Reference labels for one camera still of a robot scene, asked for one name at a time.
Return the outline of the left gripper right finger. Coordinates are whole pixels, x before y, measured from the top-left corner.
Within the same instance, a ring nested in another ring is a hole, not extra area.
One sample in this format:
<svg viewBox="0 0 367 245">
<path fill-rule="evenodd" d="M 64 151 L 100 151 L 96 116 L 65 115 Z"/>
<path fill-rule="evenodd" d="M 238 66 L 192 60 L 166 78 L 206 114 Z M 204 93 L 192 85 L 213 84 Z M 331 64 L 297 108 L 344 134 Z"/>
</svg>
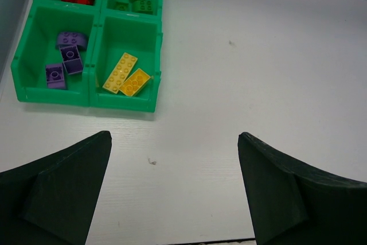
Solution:
<svg viewBox="0 0 367 245">
<path fill-rule="evenodd" d="M 366 183 L 313 167 L 250 133 L 239 162 L 257 244 L 366 244 Z"/>
</svg>

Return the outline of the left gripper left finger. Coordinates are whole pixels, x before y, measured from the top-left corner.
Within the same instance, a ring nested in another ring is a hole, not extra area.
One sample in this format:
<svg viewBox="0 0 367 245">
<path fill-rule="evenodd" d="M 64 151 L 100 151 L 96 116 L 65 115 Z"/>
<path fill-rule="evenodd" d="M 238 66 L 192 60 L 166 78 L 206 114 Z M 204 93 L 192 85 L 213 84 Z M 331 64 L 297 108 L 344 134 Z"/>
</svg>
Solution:
<svg viewBox="0 0 367 245">
<path fill-rule="evenodd" d="M 112 148 L 100 131 L 1 173 L 1 244 L 85 244 Z"/>
</svg>

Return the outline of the large purple rounded lego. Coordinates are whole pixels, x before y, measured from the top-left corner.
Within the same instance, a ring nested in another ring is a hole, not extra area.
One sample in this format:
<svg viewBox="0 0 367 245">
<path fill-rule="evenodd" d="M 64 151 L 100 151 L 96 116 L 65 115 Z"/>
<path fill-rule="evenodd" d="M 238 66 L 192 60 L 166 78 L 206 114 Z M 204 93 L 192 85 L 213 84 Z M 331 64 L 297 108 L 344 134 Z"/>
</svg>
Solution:
<svg viewBox="0 0 367 245">
<path fill-rule="evenodd" d="M 46 65 L 45 73 L 46 84 L 48 88 L 58 90 L 65 90 L 67 88 L 64 75 L 64 67 L 62 63 Z"/>
</svg>

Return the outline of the yellow curved lego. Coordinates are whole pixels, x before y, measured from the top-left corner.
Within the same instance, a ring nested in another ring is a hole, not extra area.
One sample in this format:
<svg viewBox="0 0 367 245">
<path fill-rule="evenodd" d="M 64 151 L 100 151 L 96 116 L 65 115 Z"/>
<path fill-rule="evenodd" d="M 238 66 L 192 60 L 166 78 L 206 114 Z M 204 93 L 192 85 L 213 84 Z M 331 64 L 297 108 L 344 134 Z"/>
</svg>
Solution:
<svg viewBox="0 0 367 245">
<path fill-rule="evenodd" d="M 120 86 L 119 91 L 129 97 L 135 96 L 146 86 L 150 79 L 150 75 L 138 68 Z"/>
</svg>

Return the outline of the purple curved lego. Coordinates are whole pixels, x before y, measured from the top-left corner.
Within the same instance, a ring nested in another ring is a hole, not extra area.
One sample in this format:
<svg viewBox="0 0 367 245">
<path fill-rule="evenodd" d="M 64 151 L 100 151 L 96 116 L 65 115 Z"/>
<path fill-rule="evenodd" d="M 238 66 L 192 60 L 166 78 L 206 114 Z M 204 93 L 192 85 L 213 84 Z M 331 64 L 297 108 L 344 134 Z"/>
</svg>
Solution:
<svg viewBox="0 0 367 245">
<path fill-rule="evenodd" d="M 60 32 L 56 38 L 56 49 L 70 45 L 77 46 L 79 50 L 87 50 L 87 35 L 79 32 Z"/>
<path fill-rule="evenodd" d="M 63 59 L 63 65 L 67 74 L 75 75 L 82 73 L 83 62 L 76 45 L 68 45 L 59 47 L 61 57 Z"/>
</svg>

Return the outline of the long yellow lego plate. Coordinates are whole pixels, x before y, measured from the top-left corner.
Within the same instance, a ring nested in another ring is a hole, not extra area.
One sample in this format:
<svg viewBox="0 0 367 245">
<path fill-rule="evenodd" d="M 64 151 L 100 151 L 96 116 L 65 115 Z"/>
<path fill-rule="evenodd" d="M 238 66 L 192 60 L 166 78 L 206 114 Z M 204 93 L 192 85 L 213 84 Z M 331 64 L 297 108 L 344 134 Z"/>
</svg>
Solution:
<svg viewBox="0 0 367 245">
<path fill-rule="evenodd" d="M 103 84 L 103 88 L 108 92 L 117 94 L 119 88 L 128 78 L 131 70 L 138 61 L 138 58 L 125 52 L 111 71 L 109 77 Z"/>
</svg>

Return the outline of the green lego brick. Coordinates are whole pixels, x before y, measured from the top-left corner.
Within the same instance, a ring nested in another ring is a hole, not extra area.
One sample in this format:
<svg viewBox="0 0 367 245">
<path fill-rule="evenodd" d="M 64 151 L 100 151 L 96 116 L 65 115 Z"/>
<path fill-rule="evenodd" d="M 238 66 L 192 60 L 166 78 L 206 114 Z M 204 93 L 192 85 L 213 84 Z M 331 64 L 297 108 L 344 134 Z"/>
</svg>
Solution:
<svg viewBox="0 0 367 245">
<path fill-rule="evenodd" d="M 114 9 L 119 11 L 130 11 L 129 3 L 116 1 Z"/>
</svg>

